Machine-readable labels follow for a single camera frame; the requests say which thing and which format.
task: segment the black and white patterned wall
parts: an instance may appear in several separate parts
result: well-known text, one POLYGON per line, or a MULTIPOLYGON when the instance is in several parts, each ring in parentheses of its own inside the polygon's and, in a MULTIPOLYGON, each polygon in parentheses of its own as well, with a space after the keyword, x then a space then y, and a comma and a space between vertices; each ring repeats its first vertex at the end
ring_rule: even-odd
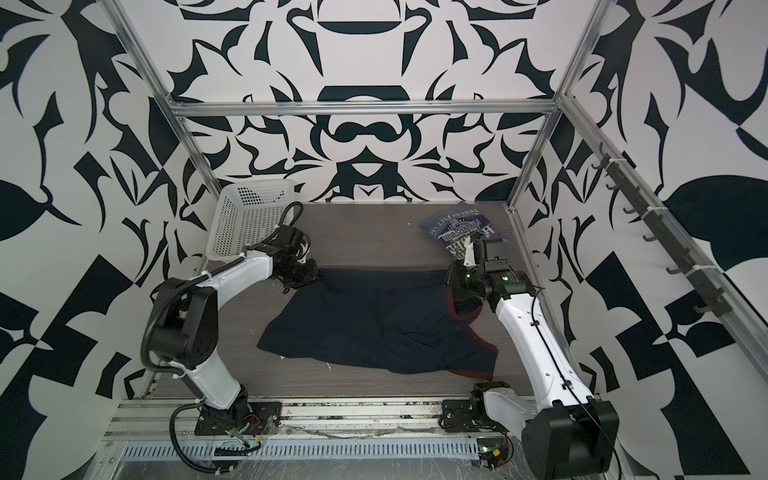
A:
POLYGON ((0 7, 3 478, 83 467, 215 202, 93 0, 0 7))
MULTIPOLYGON (((619 0, 577 100, 763 315, 768 4, 619 0)), ((562 120, 518 204, 635 478, 765 478, 768 386, 562 120)))
MULTIPOLYGON (((551 98, 594 0, 130 0, 178 101, 551 98)), ((304 201, 506 200, 540 115, 191 118, 223 184, 304 201)))

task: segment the laundry basket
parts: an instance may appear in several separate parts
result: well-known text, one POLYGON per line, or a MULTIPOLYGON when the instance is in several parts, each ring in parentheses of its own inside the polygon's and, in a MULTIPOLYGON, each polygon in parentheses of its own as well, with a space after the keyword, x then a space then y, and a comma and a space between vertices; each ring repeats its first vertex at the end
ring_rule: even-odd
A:
MULTIPOLYGON (((291 180, 269 179, 224 187, 208 237, 208 258, 233 260, 246 245, 265 239, 275 230, 285 207, 294 201, 294 185, 291 180)), ((293 209, 285 223, 292 219, 293 209)))

